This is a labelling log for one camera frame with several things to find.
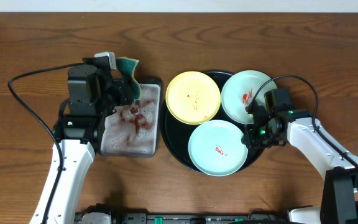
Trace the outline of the light blue plate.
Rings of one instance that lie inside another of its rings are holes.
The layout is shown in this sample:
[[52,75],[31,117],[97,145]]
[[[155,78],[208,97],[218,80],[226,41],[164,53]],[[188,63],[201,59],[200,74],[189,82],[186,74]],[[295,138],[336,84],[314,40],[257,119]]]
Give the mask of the light blue plate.
[[248,156],[241,142],[243,132],[224,120],[211,120],[199,125],[188,141],[192,163],[203,173],[216,177],[237,172]]
[[268,75],[256,70],[245,70],[233,75],[221,91],[223,110],[238,123],[253,123],[246,106],[254,99],[257,90],[268,80],[270,80]]

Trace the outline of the yellow plate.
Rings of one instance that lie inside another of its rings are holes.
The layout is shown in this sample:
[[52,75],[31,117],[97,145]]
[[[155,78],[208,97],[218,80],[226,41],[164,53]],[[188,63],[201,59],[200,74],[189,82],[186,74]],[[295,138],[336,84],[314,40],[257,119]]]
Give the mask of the yellow plate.
[[221,92],[207,74],[183,72],[167,86],[165,101],[170,114],[182,123],[196,125],[211,120],[219,111]]

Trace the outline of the green yellow sponge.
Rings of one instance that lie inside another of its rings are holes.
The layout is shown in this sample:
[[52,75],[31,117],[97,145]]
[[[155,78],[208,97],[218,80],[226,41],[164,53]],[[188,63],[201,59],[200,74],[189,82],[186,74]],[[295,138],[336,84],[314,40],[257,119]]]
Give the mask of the green yellow sponge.
[[116,59],[116,66],[123,77],[130,78],[132,80],[132,91],[134,94],[134,100],[140,100],[142,98],[142,89],[139,82],[134,77],[134,72],[139,60],[119,57]]

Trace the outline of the rectangular black soapy tray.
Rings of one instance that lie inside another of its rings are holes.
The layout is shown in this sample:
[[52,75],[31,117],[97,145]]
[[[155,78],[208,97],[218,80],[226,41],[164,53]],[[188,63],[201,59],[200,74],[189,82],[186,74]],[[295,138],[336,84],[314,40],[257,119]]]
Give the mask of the rectangular black soapy tray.
[[99,153],[103,156],[152,157],[157,148],[162,84],[158,79],[140,82],[141,99],[117,106],[105,119]]

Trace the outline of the round black tray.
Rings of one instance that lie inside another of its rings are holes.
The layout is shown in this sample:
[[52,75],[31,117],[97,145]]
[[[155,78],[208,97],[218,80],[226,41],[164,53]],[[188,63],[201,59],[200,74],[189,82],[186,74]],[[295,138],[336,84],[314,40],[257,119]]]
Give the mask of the round black tray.
[[[208,70],[203,71],[207,76],[212,78],[219,90],[222,90],[224,84],[231,78],[234,74],[222,70]],[[238,123],[231,119],[225,112],[222,106],[220,106],[217,114],[212,118],[228,121],[234,125],[236,125],[242,132],[244,132],[245,125]],[[197,125],[190,125],[185,124],[177,120],[168,110],[166,101],[162,103],[162,107],[160,109],[160,131],[162,135],[162,139],[170,151],[172,156],[182,163],[187,168],[203,173],[202,171],[197,168],[194,163],[191,161],[189,153],[188,153],[188,141],[192,132],[199,126]],[[247,167],[251,166],[264,152],[264,149],[252,149],[248,152],[247,159],[242,167],[236,171],[240,172]]]

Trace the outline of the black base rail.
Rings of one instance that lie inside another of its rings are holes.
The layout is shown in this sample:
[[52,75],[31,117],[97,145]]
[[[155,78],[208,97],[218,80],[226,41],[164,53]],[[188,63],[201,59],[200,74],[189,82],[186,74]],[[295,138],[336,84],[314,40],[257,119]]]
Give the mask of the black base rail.
[[264,210],[253,210],[248,214],[225,213],[150,213],[146,209],[112,208],[96,204],[77,212],[74,223],[111,224],[220,224],[220,223],[289,223],[286,215]]

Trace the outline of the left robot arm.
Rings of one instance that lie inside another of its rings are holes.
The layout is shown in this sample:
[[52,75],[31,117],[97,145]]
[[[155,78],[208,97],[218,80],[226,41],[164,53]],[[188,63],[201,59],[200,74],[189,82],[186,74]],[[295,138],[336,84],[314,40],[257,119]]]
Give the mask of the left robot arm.
[[101,149],[105,120],[116,107],[141,98],[134,78],[138,60],[109,56],[84,58],[68,71],[69,97],[53,127],[56,144],[31,223],[73,223],[83,182]]

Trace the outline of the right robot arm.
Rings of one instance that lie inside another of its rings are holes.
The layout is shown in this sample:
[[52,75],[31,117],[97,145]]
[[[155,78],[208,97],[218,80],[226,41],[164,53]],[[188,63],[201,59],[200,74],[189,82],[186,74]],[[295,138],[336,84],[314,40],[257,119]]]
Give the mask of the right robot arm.
[[320,207],[294,208],[289,223],[358,223],[358,157],[345,149],[307,110],[290,100],[251,103],[246,110],[253,123],[242,142],[248,149],[290,144],[297,148],[324,180]]

